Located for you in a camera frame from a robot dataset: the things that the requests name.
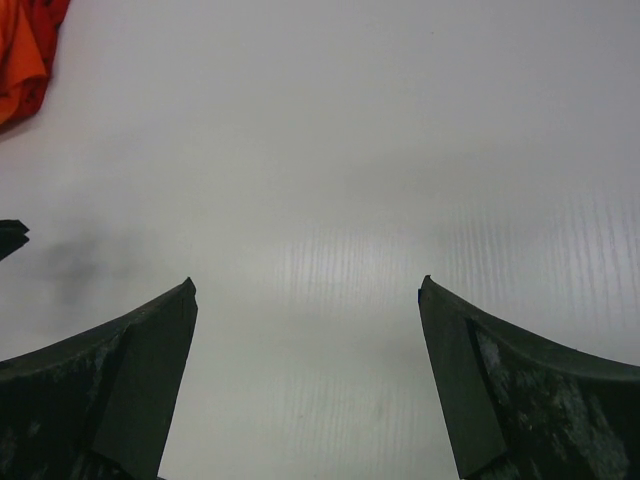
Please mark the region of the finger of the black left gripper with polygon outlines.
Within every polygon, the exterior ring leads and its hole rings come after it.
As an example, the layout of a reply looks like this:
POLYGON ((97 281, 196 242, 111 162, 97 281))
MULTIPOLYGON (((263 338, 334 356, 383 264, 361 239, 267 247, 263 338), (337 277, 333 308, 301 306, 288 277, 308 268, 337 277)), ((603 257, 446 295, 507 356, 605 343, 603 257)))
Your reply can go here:
POLYGON ((4 260, 29 242, 29 228, 20 220, 0 221, 0 260, 4 260))

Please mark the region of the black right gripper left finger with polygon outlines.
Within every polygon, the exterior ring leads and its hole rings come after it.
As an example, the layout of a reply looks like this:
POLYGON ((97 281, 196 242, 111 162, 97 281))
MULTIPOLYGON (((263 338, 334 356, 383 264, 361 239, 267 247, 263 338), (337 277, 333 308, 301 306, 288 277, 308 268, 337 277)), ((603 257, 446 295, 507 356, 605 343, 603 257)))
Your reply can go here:
POLYGON ((191 279, 1 363, 4 479, 155 479, 197 318, 191 279))

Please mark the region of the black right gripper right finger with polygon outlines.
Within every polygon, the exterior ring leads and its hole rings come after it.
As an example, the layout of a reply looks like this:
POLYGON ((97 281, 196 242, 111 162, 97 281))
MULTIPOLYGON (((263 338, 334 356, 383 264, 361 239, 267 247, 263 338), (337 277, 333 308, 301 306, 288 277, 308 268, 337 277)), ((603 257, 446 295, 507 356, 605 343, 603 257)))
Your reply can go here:
POLYGON ((418 305, 460 478, 638 478, 638 367, 501 320, 431 277, 418 305))

